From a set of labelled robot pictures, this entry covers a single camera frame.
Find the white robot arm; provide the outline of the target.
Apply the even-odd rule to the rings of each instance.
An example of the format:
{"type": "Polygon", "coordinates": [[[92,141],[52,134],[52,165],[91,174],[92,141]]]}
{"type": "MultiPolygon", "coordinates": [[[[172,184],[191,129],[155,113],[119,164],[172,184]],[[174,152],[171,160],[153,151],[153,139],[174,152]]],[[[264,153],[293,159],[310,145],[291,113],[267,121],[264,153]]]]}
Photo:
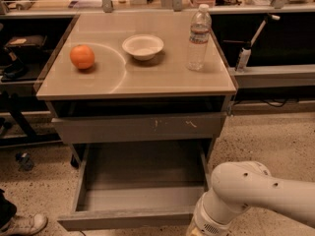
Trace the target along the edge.
{"type": "Polygon", "coordinates": [[[226,162],[211,174],[211,188],[196,203],[185,236],[227,236],[231,221],[261,207],[315,227],[315,183],[275,178],[257,161],[226,162]]]}

